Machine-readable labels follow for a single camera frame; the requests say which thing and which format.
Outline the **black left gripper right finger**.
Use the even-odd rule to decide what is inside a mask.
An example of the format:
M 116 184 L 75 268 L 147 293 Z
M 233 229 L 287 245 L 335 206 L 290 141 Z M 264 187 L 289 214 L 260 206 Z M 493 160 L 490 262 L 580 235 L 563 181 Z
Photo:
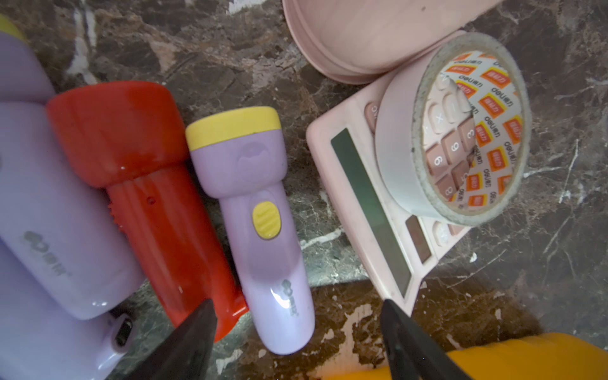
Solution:
M 383 301 L 381 328 L 391 378 L 469 378 L 469 375 L 391 299 Z

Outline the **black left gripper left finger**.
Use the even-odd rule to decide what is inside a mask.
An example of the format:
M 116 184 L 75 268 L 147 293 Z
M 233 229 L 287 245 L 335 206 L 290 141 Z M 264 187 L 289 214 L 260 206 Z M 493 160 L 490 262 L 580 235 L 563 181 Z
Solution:
M 212 300 L 203 301 L 127 378 L 206 378 L 217 323 Z

